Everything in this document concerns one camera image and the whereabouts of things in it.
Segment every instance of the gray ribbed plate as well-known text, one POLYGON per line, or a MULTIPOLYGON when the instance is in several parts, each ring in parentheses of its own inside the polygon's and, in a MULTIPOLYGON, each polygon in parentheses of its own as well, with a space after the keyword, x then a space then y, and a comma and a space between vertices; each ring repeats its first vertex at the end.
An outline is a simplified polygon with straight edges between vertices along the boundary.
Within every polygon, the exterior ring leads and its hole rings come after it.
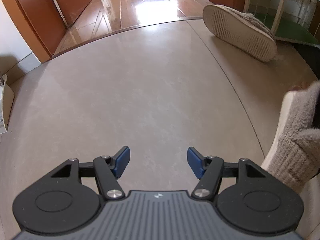
POLYGON ((223 222, 209 202, 186 191, 131 191, 108 202, 89 225, 63 236, 21 232, 15 240, 301 240, 294 232, 274 237, 249 236, 223 222))

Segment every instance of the tile floor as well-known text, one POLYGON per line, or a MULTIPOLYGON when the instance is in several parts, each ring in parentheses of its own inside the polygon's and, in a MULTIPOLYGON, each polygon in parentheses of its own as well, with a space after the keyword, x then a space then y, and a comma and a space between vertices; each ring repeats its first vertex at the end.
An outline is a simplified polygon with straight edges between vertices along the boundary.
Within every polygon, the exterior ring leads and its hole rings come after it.
POLYGON ((121 29, 201 17, 207 4, 208 0, 92 0, 55 54, 121 29))
POLYGON ((0 143, 6 239, 19 231, 15 196, 70 157, 89 162, 129 146, 119 180, 125 192, 192 190, 189 146, 261 164, 283 95, 314 80, 290 44, 278 43, 276 59, 264 64, 214 37, 202 20, 118 33, 54 58, 11 85, 15 102, 0 143))

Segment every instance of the beige knit fabric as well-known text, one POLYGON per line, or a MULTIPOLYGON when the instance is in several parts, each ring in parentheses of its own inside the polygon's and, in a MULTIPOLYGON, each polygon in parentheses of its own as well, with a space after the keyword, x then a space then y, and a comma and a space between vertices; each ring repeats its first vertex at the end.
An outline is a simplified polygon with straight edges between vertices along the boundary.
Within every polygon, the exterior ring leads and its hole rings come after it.
POLYGON ((311 128, 319 92, 317 81, 295 96, 275 157, 267 168, 297 193, 320 168, 320 130, 311 128))

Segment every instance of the circular cover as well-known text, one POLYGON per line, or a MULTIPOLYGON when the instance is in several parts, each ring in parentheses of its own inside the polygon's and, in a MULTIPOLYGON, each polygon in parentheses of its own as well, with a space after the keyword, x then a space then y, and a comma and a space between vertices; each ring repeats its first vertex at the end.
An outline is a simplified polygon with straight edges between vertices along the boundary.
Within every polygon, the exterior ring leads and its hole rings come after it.
POLYGON ((36 183, 21 192, 12 210, 17 222, 26 230, 57 234, 85 224, 99 206, 99 198, 92 189, 57 178, 41 185, 36 183))
POLYGON ((218 196, 217 208, 234 226, 257 234, 293 230, 303 213, 299 195, 282 183, 233 185, 218 196))

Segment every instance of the orange door frame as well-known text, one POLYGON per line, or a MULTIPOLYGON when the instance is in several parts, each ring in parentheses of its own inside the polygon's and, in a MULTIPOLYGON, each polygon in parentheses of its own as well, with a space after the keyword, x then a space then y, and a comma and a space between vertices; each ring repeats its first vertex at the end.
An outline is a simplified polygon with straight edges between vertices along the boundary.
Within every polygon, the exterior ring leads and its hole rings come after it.
POLYGON ((30 21, 21 8, 18 0, 2 0, 11 20, 21 36, 41 63, 48 61, 52 54, 46 49, 30 21))

